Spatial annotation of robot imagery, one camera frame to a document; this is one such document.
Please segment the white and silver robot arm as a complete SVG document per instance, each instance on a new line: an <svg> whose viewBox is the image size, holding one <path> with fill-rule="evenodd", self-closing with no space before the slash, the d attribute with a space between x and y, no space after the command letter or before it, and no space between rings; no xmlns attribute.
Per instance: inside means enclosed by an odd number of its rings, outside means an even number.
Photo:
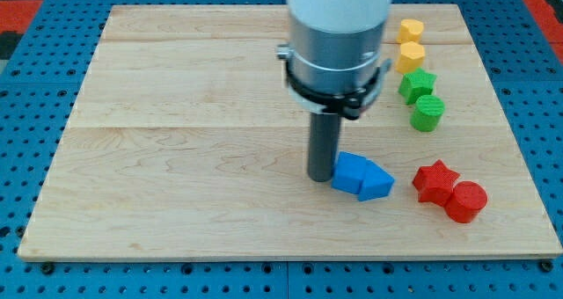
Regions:
<svg viewBox="0 0 563 299"><path fill-rule="evenodd" d="M311 113L358 119L391 67L380 45L392 0L287 0L289 41L277 48L290 94Z"/></svg>

